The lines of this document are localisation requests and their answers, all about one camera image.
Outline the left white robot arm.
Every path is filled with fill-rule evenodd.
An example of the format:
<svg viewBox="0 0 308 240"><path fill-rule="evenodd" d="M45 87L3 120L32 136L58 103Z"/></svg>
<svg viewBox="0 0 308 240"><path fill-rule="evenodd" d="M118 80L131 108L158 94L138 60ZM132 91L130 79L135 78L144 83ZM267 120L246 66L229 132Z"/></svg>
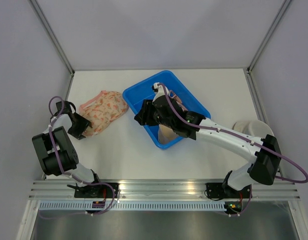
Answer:
<svg viewBox="0 0 308 240"><path fill-rule="evenodd" d="M65 176L74 179L92 198L102 195L103 186L97 174L84 167L78 158L70 136L77 140L85 138L83 133L92 127L91 121L76 112L73 103L58 98L56 112L45 131L32 137L40 167L47 175Z"/></svg>

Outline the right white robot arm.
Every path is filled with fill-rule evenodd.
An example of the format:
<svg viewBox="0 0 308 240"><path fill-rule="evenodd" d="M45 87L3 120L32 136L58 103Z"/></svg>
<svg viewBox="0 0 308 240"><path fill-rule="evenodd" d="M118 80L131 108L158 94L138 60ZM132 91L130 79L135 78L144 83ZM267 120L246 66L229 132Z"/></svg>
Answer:
<svg viewBox="0 0 308 240"><path fill-rule="evenodd" d="M168 95L162 83L152 87L154 99L146 99L134 119L141 126L163 125L182 138L206 141L231 151L247 161L237 170L227 173L222 192L232 198L243 188L254 183L271 186L281 161L277 139L268 134L265 138L248 136L223 127L204 115L180 106Z"/></svg>

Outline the floral mesh laundry bag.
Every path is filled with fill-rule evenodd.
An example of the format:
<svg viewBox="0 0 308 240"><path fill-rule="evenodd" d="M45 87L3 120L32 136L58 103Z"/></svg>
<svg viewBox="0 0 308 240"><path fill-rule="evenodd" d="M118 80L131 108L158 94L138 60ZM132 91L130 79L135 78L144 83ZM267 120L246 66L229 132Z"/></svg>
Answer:
<svg viewBox="0 0 308 240"><path fill-rule="evenodd" d="M97 96L79 106L79 114L91 122L91 126L87 127L83 135L92 137L100 134L128 109L122 93L102 90Z"/></svg>

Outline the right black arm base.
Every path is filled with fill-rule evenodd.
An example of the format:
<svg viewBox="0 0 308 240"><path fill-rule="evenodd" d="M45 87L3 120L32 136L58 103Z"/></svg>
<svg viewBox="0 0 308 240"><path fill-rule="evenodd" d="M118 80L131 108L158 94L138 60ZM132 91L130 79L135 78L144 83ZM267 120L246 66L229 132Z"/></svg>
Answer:
<svg viewBox="0 0 308 240"><path fill-rule="evenodd" d="M251 193L251 186L246 186L242 190L224 190L220 182L208 182L205 184L205 196L211 200L225 200L225 199L248 199Z"/></svg>

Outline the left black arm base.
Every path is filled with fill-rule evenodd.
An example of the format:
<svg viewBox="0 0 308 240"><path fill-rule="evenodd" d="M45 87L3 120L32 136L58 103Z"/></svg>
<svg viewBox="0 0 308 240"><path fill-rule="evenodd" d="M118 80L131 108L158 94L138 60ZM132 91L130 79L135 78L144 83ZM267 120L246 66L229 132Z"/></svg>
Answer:
<svg viewBox="0 0 308 240"><path fill-rule="evenodd" d="M111 199L113 197L111 188L106 185L78 186L78 184L68 184L67 187L74 189L75 198Z"/></svg>

